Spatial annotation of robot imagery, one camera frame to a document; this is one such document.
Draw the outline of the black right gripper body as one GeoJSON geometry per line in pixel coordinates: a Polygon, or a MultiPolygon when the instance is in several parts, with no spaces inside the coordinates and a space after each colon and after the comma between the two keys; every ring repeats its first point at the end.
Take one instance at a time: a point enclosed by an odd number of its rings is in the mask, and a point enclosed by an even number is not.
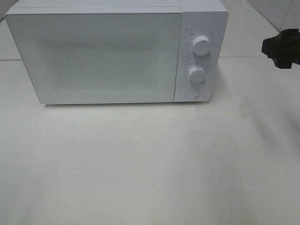
{"type": "Polygon", "coordinates": [[[277,36],[263,40],[262,53],[279,69],[291,69],[300,64],[300,30],[286,29],[277,36]]]}

